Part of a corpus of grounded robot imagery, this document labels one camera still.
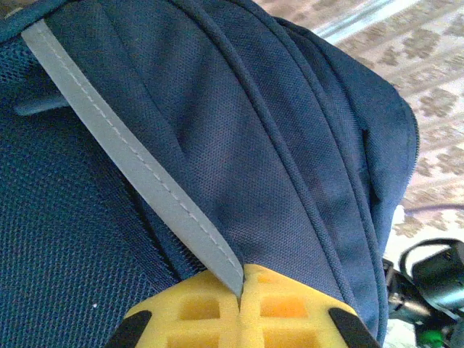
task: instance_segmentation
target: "navy blue backpack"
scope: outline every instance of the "navy blue backpack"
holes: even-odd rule
[[[391,85],[250,0],[39,0],[0,21],[0,347],[102,347],[204,270],[62,103],[20,35],[42,19],[242,262],[384,340],[381,256],[418,153]]]

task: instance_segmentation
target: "nylon fabric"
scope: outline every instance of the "nylon fabric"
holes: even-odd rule
[[[382,342],[387,311],[381,255],[418,150],[413,114],[393,87],[308,30],[273,19],[248,0],[82,0],[63,6],[46,22],[96,90],[235,253],[245,262],[344,300]],[[36,68],[27,67],[29,73],[42,76]],[[11,83],[2,87],[16,88]],[[1,286],[11,289],[17,282],[31,289],[38,279],[22,278],[26,270],[50,272],[69,263],[66,276],[60,271],[55,281],[70,291],[73,279],[78,279],[73,291],[82,301],[99,286],[93,281],[81,286],[73,268],[79,273],[84,267],[87,272],[98,267],[104,284],[123,273],[127,278],[117,277],[120,281],[105,288],[105,296],[114,299],[114,315],[99,317],[98,332],[91,330],[103,342],[124,308],[203,267],[101,149],[86,140],[90,135],[69,109],[19,120],[11,111],[15,98],[4,100],[0,167],[9,172],[2,180],[8,194],[1,206],[8,221],[0,222],[0,231],[8,238],[1,251],[27,250],[27,257],[16,266],[20,272],[8,273],[6,265],[19,259],[2,255],[0,263],[8,276],[0,278]],[[52,128],[56,119],[65,132]],[[65,144],[72,134],[81,140],[72,143],[71,151]],[[33,146],[34,156],[22,146],[22,137],[43,139]],[[75,153],[58,155],[67,152]],[[32,171],[21,160],[25,158],[33,164]],[[24,205],[22,201],[13,204],[21,195],[12,183],[42,187],[39,173],[44,169],[34,168],[45,163],[51,168],[51,181],[45,192],[29,194],[35,203],[28,214],[16,208]],[[67,194],[69,181],[57,180],[60,175],[79,183],[71,186],[73,194]],[[87,192],[91,199],[86,205],[75,204],[76,210],[54,211],[51,207],[57,203],[48,203],[70,206]],[[41,205],[44,197],[47,204]],[[76,225],[77,210],[86,219]],[[37,218],[42,215],[51,223],[45,224],[46,231],[36,228],[38,221],[44,223]],[[57,239],[57,247],[51,249],[59,261],[50,263],[44,256],[46,242],[54,245],[48,233],[68,236],[68,226],[73,240],[81,235],[88,243],[84,250],[71,249],[68,254],[66,239]],[[108,258],[98,254],[95,266],[88,258],[92,248],[108,244]],[[33,245],[41,252],[34,254]],[[42,260],[47,262],[38,268]],[[29,322],[50,312],[57,329],[49,333],[48,347],[61,347],[60,340],[79,335],[76,346],[92,346],[88,326],[63,320],[77,305],[53,308],[51,300],[58,297],[46,292],[50,286],[45,284],[35,297],[27,317],[16,313],[17,333],[4,329],[2,343],[7,336],[33,346],[43,336],[35,329],[25,335]],[[31,303],[13,290],[7,294],[20,301],[21,308]],[[102,301],[107,309],[109,300]],[[4,312],[15,313],[12,303],[1,303],[0,320]],[[69,334],[68,326],[73,327]]]

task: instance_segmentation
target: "stitching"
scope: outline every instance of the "stitching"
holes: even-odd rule
[[[310,38],[308,38],[306,35],[304,35],[303,33],[300,33],[300,31],[297,31],[294,29],[294,26],[292,26],[292,24],[290,23],[290,25],[286,22],[284,23],[280,23],[280,25],[282,25],[283,27],[285,27],[286,29],[290,30],[292,33],[295,33],[296,35],[298,35],[300,38],[303,38],[304,40],[306,41],[309,41],[309,42],[312,42],[310,40]],[[335,78],[337,79],[338,82],[339,81],[339,75],[334,71],[334,67],[332,66],[332,64],[328,61],[326,55],[319,49],[318,47],[318,51],[324,56],[326,62],[328,63],[329,67],[331,68],[331,71],[332,73],[334,74]],[[346,95],[346,97],[348,98],[349,100],[349,107],[350,109],[353,111],[353,108],[352,108],[352,100],[351,98],[349,98],[349,96]],[[407,162],[409,163],[409,153],[407,153]],[[345,168],[347,169],[347,173],[348,173],[348,176],[352,177],[352,175],[350,174],[350,171],[348,170],[348,166],[346,165],[345,163],[345,159],[343,159],[344,161],[344,164],[345,164]],[[358,196],[359,194],[357,193],[357,190],[355,190],[355,187],[353,186],[353,183],[352,183],[352,180],[350,180],[350,183],[351,183],[351,186],[352,186],[352,191],[353,191],[353,194],[355,195],[355,199],[356,199],[356,203],[357,203],[357,206],[359,208],[359,211],[360,211],[360,218],[361,218],[361,221],[362,221],[362,225],[365,229],[365,239],[368,243],[368,248],[369,248],[369,254],[370,254],[370,259],[371,259],[371,262],[372,262],[372,265],[373,265],[373,271],[374,271],[374,278],[376,280],[376,288],[377,288],[377,294],[378,294],[378,298],[381,299],[382,298],[382,292],[384,291],[384,286],[382,286],[382,277],[379,275],[379,274],[382,274],[381,272],[381,269],[380,269],[380,272],[378,272],[378,268],[380,267],[380,264],[379,262],[376,262],[375,259],[378,259],[377,257],[377,253],[375,253],[375,248],[376,246],[378,246],[378,241],[377,241],[377,235],[375,234],[375,231],[374,230],[370,230],[369,229],[369,225],[372,224],[371,221],[367,220],[363,214],[361,214],[361,203],[360,203],[360,199],[358,199]],[[381,300],[378,301],[378,307],[379,307],[379,317],[378,317],[378,327],[379,327],[379,330],[378,330],[378,339],[380,339],[380,335],[381,335],[381,329],[386,327],[386,320],[384,320],[384,316],[381,315],[383,312],[385,312],[385,306],[384,306],[384,302],[382,302]]]
[[[263,25],[266,25],[260,18],[258,18],[258,20],[260,20]],[[284,27],[285,29],[288,29],[290,30],[292,33],[298,35],[300,38],[303,38],[305,41],[309,41],[310,43],[314,44],[306,35],[303,35],[302,33],[300,33],[299,31],[296,31],[292,26],[290,25],[287,25],[286,23],[280,23],[278,22],[278,24],[282,27]],[[273,30],[271,30],[274,35],[278,38],[278,40],[286,47],[286,50],[287,52],[292,56],[292,58],[294,59],[295,61],[295,64],[298,66],[298,68],[301,70],[303,76],[304,76],[304,79],[307,81],[307,84],[311,87],[312,90],[314,90],[314,88],[312,88],[312,84],[310,82],[310,79],[307,77],[307,75],[305,74],[304,72],[304,69],[303,67],[301,66],[300,62],[297,61],[297,58],[294,56],[294,53],[288,48],[288,46],[281,40],[281,38],[277,35],[277,33],[275,33]],[[331,69],[331,72],[333,73],[335,79],[337,80],[337,82],[340,83],[339,81],[339,76],[336,74],[336,72],[334,71],[334,67],[332,66],[332,64],[328,61],[326,55],[319,49],[319,47],[314,44],[317,48],[317,50],[319,51],[319,53],[324,57],[326,63],[328,64],[328,66],[330,67]],[[377,290],[377,295],[378,295],[378,299],[381,298],[381,288],[379,286],[379,284],[381,283],[381,280],[379,280],[379,276],[376,272],[376,262],[375,262],[375,255],[374,255],[374,249],[376,247],[376,245],[378,245],[377,241],[376,241],[376,235],[375,235],[375,231],[373,230],[373,226],[372,226],[372,223],[370,223],[370,221],[368,219],[366,219],[366,217],[362,214],[362,204],[360,203],[360,198],[359,198],[359,194],[353,184],[354,180],[353,179],[353,174],[351,174],[351,170],[349,169],[349,165],[347,164],[347,159],[345,158],[345,156],[343,155],[343,151],[342,151],[342,148],[341,146],[339,145],[339,141],[338,141],[338,138],[335,136],[335,133],[333,131],[333,127],[330,123],[330,121],[328,120],[328,117],[326,116],[326,110],[327,110],[327,106],[324,106],[325,103],[323,103],[322,101],[322,97],[319,96],[319,93],[315,93],[315,96],[316,96],[316,99],[319,101],[319,105],[320,105],[320,109],[321,111],[323,112],[324,114],[324,117],[326,119],[326,122],[327,122],[327,125],[331,131],[331,134],[333,136],[333,139],[335,141],[335,144],[336,144],[336,147],[337,149],[339,150],[339,153],[340,153],[340,157],[341,157],[341,160],[343,162],[343,166],[347,172],[347,176],[348,176],[348,179],[349,179],[349,184],[351,186],[351,191],[355,197],[355,201],[356,201],[356,205],[357,205],[357,208],[358,208],[358,212],[359,212],[359,216],[360,216],[360,219],[361,219],[361,223],[362,223],[362,227],[364,229],[364,236],[365,236],[365,241],[366,241],[366,244],[368,245],[368,249],[369,249],[369,256],[370,256],[370,261],[372,263],[372,266],[373,266],[373,273],[374,273],[374,278],[376,280],[376,290]],[[352,103],[351,103],[351,99],[348,98],[348,105],[349,105],[349,108],[351,109],[351,111],[354,113],[353,109],[352,109]],[[379,300],[378,301],[378,306],[379,306],[379,313],[381,312],[381,301]],[[358,304],[357,304],[357,300],[355,299],[355,305],[354,305],[355,308],[359,308]]]
[[[231,4],[233,5],[236,5],[238,7],[241,7],[243,10],[249,12],[251,15],[253,15],[254,17],[256,17],[264,26],[266,26],[266,28],[268,28],[276,37],[277,39],[287,48],[287,46],[281,41],[281,38],[280,36],[278,36],[274,30],[272,30],[271,28],[269,28],[268,24],[263,22],[262,19],[260,17],[257,16],[257,14],[255,14],[252,10],[248,9],[247,7],[245,7],[245,5],[242,5],[242,4],[238,4],[236,1],[240,1],[240,0],[225,0],[227,2],[230,2]],[[189,17],[191,17],[191,14],[189,14],[183,7],[182,5],[180,4],[175,4],[177,7],[179,7],[180,9],[182,9]],[[197,25],[200,25],[200,22],[198,20],[195,20],[196,24]],[[211,35],[210,33],[204,29],[202,27],[203,31],[211,38]],[[224,53],[224,49],[222,49],[219,45],[217,45],[217,47],[219,48],[219,50],[221,51],[221,53],[223,54],[225,60],[228,62],[228,64],[234,68],[233,64],[229,61],[228,57],[225,55]],[[274,132],[271,132],[269,130],[269,126],[268,126],[268,122],[263,120],[264,116],[263,116],[263,112],[260,110],[260,108],[263,108],[265,109],[266,106],[262,106],[258,101],[255,101],[250,95],[253,94],[253,93],[257,93],[255,92],[257,90],[257,87],[255,85],[253,85],[253,87],[250,89],[249,86],[246,86],[246,83],[247,83],[247,80],[246,78],[244,78],[244,75],[246,75],[245,72],[236,72],[234,71],[235,74],[237,75],[237,78],[239,79],[239,82],[241,83],[243,89],[245,90],[245,93],[246,95],[249,97],[249,100],[250,100],[250,103],[252,104],[255,112],[257,113],[258,117],[260,118],[261,120],[261,123],[263,125],[263,127],[265,128],[267,134],[270,136],[270,139],[271,139],[271,142],[274,146],[274,149],[275,151],[277,152],[279,158],[281,159],[282,163],[283,163],[283,166],[285,167],[286,169],[286,172],[289,174],[289,177],[291,179],[291,182],[292,182],[292,185],[295,189],[295,191],[297,192],[297,195],[304,207],[304,210],[306,212],[306,215],[308,216],[308,219],[310,220],[314,230],[315,230],[315,234],[316,234],[316,237],[318,238],[318,241],[319,241],[319,244],[324,252],[324,255],[327,257],[327,260],[328,260],[328,264],[329,264],[329,267],[330,269],[332,270],[332,274],[333,274],[333,277],[335,279],[335,282],[336,282],[336,285],[339,287],[339,290],[340,290],[340,293],[341,293],[341,296],[343,298],[343,300],[348,303],[349,305],[351,305],[352,307],[356,307],[356,302],[355,302],[355,298],[354,298],[354,295],[352,294],[352,291],[351,291],[351,288],[349,288],[349,284],[348,284],[348,280],[343,276],[343,274],[341,274],[341,271],[339,272],[336,272],[336,266],[339,266],[340,267],[340,270],[341,270],[341,263],[339,261],[339,258],[338,258],[338,255],[334,252],[334,253],[331,253],[331,246],[330,245],[327,245],[327,244],[332,244],[332,240],[330,241],[324,241],[324,238],[323,238],[323,234],[327,235],[326,231],[325,231],[325,228],[322,227],[317,227],[317,221],[320,219],[318,217],[318,212],[314,213],[314,212],[311,212],[311,209],[310,209],[310,205],[308,203],[305,203],[305,200],[312,200],[312,198],[304,198],[305,196],[307,197],[308,195],[304,194],[302,192],[302,190],[298,187],[298,180],[299,178],[301,177],[300,175],[296,174],[296,173],[293,173],[291,170],[290,170],[290,164],[288,163],[288,161],[292,161],[292,159],[288,160],[287,157],[288,157],[288,154],[287,154],[287,151],[288,149],[279,149],[276,145],[276,141],[274,140],[273,136],[275,135]]]
[[[214,245],[224,254],[224,256],[227,258],[229,263],[232,265],[233,269],[237,272],[239,276],[241,276],[241,273],[239,272],[235,262],[227,255],[225,252],[224,248],[215,240],[215,238],[212,236],[212,234],[199,222],[199,219],[188,209],[188,207],[170,190],[170,188],[166,185],[166,183],[160,178],[160,176],[150,167],[148,163],[145,162],[144,158],[137,152],[136,149],[134,149],[128,141],[122,136],[121,132],[113,125],[111,120],[108,119],[107,115],[103,112],[102,109],[95,103],[94,99],[89,95],[87,90],[82,86],[82,84],[79,82],[79,80],[75,77],[73,72],[71,72],[70,68],[66,65],[65,61],[63,58],[58,54],[57,50],[51,45],[51,43],[48,41],[47,37],[45,36],[44,32],[42,29],[36,27],[37,32],[39,35],[42,37],[43,41],[46,43],[46,45],[53,51],[55,57],[59,60],[61,63],[61,66],[66,70],[67,74],[74,80],[75,84],[79,86],[81,91],[86,95],[87,99],[91,102],[91,104],[94,106],[94,108],[97,110],[97,112],[107,121],[108,125],[111,127],[111,129],[115,132],[116,136],[128,146],[128,148],[135,154],[135,156],[144,164],[144,167],[149,170],[152,175],[159,181],[159,183],[162,185],[162,187],[165,188],[167,192],[174,198],[174,200],[184,209],[188,216],[196,222],[196,224],[201,228],[201,230],[211,239],[211,241],[214,243]]]

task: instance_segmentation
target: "zipper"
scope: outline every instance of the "zipper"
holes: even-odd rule
[[[414,131],[415,131],[415,155],[414,155],[414,165],[411,170],[411,173],[409,175],[409,178],[407,179],[407,186],[411,183],[411,180],[413,179],[415,168],[417,167],[418,164],[418,159],[419,159],[419,151],[421,149],[421,134],[419,132],[419,124],[418,124],[418,119],[414,115],[414,112],[410,109],[409,105],[406,104],[406,101],[403,102],[403,107],[407,107],[410,111],[411,117],[413,118],[413,123],[414,123]]]
[[[198,272],[206,270],[206,267],[161,221],[155,212],[153,212],[153,216],[148,216],[142,198],[127,180],[125,180],[125,182],[134,209],[137,211],[139,219],[144,224],[147,235],[153,243],[155,252],[168,271],[171,272],[178,281],[183,281],[196,275]]]

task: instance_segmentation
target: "green part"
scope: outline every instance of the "green part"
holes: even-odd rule
[[[443,335],[439,330],[429,330],[418,337],[419,347],[441,348],[443,347]]]

